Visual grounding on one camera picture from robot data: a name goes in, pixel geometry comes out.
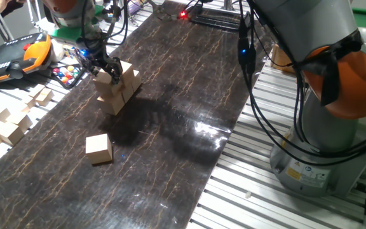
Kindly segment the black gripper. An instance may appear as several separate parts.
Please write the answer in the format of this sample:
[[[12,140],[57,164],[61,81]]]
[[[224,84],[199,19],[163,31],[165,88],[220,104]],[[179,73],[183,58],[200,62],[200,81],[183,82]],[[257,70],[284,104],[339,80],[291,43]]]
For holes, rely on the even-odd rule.
[[[119,83],[123,74],[121,61],[118,57],[109,57],[106,46],[93,49],[74,48],[74,56],[86,72],[96,76],[102,68],[110,75],[114,85]]]

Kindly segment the person hand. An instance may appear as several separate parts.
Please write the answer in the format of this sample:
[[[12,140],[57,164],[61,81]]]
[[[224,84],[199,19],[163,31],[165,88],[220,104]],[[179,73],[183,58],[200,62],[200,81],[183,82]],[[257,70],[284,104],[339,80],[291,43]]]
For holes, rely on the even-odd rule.
[[[11,13],[19,8],[21,8],[26,1],[21,0],[0,0],[0,13]]]

